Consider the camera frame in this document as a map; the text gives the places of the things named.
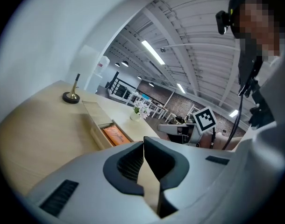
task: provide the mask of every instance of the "floor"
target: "floor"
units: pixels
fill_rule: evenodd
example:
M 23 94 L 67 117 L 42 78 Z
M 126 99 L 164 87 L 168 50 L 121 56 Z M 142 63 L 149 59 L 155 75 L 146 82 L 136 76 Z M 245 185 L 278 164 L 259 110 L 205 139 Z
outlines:
M 114 100 L 114 101 L 117 101 L 119 103 L 125 103 L 121 100 L 118 100 L 118 99 L 115 99 L 115 98 L 112 98 L 108 95 L 108 92 L 107 90 L 102 87 L 102 86 L 99 86 L 98 89 L 97 89 L 97 92 L 96 92 L 97 95 L 100 95 L 100 96 L 103 96 L 105 98 L 108 98 L 108 99 L 111 99 L 111 100 Z M 164 124 L 166 125 L 167 123 L 165 123 L 165 120 L 164 118 L 161 118 L 161 119 L 158 119 L 158 115 L 154 115 L 154 117 L 147 117 L 146 118 L 146 122 L 148 123 L 148 125 L 155 131 L 155 133 L 163 140 L 169 140 L 169 137 L 167 136 L 166 133 L 164 132 L 160 132 L 157 130 L 157 126 L 160 125 L 160 124 Z

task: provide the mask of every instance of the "black cable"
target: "black cable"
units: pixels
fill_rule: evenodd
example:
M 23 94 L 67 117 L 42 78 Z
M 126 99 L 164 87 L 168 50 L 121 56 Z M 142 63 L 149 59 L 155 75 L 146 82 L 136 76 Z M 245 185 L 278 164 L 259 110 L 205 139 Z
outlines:
M 240 117 L 241 117 L 241 113 L 242 113 L 242 101 L 243 101 L 243 95 L 241 95 L 241 100 L 240 100 L 240 105 L 239 105 L 239 111 L 238 111 L 238 116 L 236 117 L 235 123 L 233 125 L 233 129 L 231 131 L 231 134 L 226 142 L 226 144 L 224 145 L 224 147 L 222 148 L 222 150 L 225 150 L 228 146 L 228 144 L 230 143 L 230 141 L 232 140 L 234 134 L 236 133 L 236 130 L 238 128 L 239 125 L 239 121 L 240 121 Z
M 210 149 L 213 148 L 213 143 L 214 143 L 215 135 L 216 135 L 216 131 L 215 131 L 215 128 L 213 128 L 213 134 L 212 134 L 212 138 L 211 138 Z

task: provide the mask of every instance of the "box lid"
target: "box lid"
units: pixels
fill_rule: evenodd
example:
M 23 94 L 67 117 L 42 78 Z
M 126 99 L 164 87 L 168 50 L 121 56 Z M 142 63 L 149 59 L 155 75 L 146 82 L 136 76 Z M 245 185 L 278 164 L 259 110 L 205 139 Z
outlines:
M 113 122 L 97 102 L 82 101 L 82 103 L 96 125 Z

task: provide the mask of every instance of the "ceiling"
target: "ceiling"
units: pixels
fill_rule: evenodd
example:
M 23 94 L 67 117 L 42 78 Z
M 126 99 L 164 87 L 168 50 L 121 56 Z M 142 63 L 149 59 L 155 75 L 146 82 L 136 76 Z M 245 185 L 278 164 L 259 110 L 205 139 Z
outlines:
M 147 81 L 178 89 L 220 106 L 238 109 L 239 41 L 231 29 L 220 35 L 215 14 L 228 10 L 229 0 L 154 0 L 140 11 L 107 49 L 113 62 L 128 60 L 129 68 Z M 146 40 L 160 55 L 159 62 L 141 44 Z M 172 46 L 185 43 L 192 45 Z M 274 70 L 268 57 L 259 73 L 262 85 Z M 249 120 L 252 98 L 243 99 L 242 121 Z

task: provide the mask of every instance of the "cardboard box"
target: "cardboard box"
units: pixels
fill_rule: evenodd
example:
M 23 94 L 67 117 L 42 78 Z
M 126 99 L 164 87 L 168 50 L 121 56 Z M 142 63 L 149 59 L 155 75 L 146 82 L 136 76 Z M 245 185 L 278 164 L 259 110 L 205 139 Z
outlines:
M 108 117 L 108 115 L 98 105 L 98 103 L 87 101 L 82 101 L 82 103 L 86 111 L 88 112 L 88 115 L 91 117 L 91 135 L 101 150 L 113 147 L 113 144 L 109 141 L 107 136 L 102 131 L 103 128 L 107 128 L 112 125 L 116 125 L 119 130 L 127 137 L 127 139 L 130 140 L 130 142 L 133 142 L 129 138 L 129 136 L 125 132 L 123 132 L 123 130 Z

